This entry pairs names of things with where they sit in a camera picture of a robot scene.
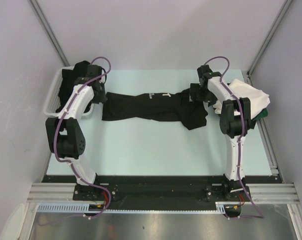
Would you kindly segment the black t-shirt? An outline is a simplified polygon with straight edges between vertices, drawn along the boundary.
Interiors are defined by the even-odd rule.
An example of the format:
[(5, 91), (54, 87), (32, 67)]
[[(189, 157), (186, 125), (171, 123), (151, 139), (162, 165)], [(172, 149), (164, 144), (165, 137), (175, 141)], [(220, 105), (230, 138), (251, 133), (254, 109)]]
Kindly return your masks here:
[(180, 122), (188, 130), (205, 127), (207, 115), (204, 104), (190, 100), (190, 89), (178, 93), (106, 94), (103, 121), (141, 118), (158, 122)]

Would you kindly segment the white plastic laundry basket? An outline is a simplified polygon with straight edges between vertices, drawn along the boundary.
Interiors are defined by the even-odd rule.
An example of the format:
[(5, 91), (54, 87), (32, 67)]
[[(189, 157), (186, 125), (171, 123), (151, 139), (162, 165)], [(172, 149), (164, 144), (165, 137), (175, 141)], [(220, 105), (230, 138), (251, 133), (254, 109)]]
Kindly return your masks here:
[(61, 106), (58, 94), (63, 80), (62, 70), (72, 70), (73, 68), (74, 66), (63, 67), (56, 72), (44, 102), (43, 113), (47, 117), (59, 117), (67, 107), (69, 107), (70, 111), (74, 111), (77, 119), (88, 119), (91, 117), (94, 109), (91, 100), (94, 97), (94, 93), (90, 86), (83, 87), (83, 84), (74, 85), (69, 100), (62, 110), (56, 113), (56, 109)]

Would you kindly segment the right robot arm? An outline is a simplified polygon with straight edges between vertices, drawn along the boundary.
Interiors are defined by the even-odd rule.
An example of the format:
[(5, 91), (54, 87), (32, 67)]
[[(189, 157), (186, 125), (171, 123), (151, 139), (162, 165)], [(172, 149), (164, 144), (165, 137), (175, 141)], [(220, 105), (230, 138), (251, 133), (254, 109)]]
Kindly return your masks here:
[(250, 129), (255, 127), (251, 119), (251, 102), (247, 97), (238, 97), (223, 80), (223, 75), (212, 71), (204, 64), (197, 68), (199, 83), (190, 85), (192, 101), (222, 103), (219, 127), (226, 140), (226, 168), (221, 188), (222, 196), (233, 201), (239, 194), (248, 195), (242, 167), (243, 148)]

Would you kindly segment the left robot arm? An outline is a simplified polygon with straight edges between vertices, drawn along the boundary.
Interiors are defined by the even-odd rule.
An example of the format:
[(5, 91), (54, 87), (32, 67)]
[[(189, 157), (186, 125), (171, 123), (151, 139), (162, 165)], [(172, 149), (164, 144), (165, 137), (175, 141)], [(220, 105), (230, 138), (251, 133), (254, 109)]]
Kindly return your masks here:
[(99, 65), (82, 62), (72, 70), (64, 69), (62, 77), (72, 80), (72, 92), (59, 113), (45, 122), (49, 149), (59, 163), (71, 168), (76, 183), (84, 187), (84, 194), (96, 200), (102, 188), (95, 183), (97, 174), (83, 157), (86, 139), (79, 121), (87, 107), (106, 102), (107, 71)]

